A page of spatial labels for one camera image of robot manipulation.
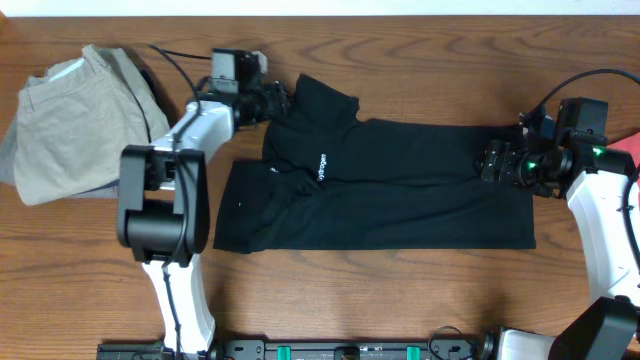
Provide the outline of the black t-shirt with logo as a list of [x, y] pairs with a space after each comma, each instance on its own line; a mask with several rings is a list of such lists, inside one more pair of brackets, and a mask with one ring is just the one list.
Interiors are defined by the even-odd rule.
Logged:
[[214, 245], [270, 249], [532, 249], [532, 197], [484, 182], [475, 164], [512, 127], [357, 117], [359, 101], [301, 75], [258, 160], [233, 163]]

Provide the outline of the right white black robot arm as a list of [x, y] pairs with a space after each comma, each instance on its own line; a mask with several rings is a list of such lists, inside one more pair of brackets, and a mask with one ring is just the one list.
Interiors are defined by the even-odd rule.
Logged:
[[621, 359], [639, 336], [639, 169], [610, 149], [608, 105], [561, 101], [556, 118], [537, 107], [521, 117], [525, 144], [491, 141], [480, 178], [566, 201], [585, 255], [590, 306], [557, 336], [503, 329], [493, 359]]

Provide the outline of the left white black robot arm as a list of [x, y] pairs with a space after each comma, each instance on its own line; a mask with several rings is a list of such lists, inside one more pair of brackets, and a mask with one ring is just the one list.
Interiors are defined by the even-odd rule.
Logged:
[[207, 164], [236, 130], [286, 113], [287, 92], [267, 82], [259, 51], [215, 48], [211, 73], [189, 85], [184, 115], [148, 145], [120, 158], [117, 235], [142, 265], [164, 322], [155, 349], [101, 348], [123, 359], [213, 359], [216, 322], [205, 295], [201, 254], [208, 242]]

